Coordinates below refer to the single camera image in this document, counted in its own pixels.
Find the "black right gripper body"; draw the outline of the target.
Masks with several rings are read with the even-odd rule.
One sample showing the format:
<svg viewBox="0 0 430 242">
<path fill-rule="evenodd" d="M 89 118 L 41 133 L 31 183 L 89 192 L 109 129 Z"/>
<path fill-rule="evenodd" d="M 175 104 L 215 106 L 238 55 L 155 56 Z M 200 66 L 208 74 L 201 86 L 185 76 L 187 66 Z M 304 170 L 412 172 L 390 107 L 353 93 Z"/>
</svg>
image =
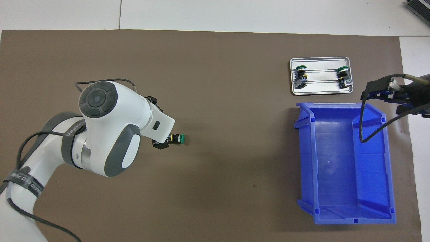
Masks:
<svg viewBox="0 0 430 242">
<path fill-rule="evenodd" d="M 403 87 L 403 90 L 407 92 L 410 99 L 409 106 L 415 107 L 413 111 L 420 111 L 419 114 L 421 116 L 429 116 L 430 75 L 427 74 L 420 77 L 415 77 L 412 75 L 405 74 L 404 78 L 413 81 L 412 83 L 404 85 Z"/>
</svg>

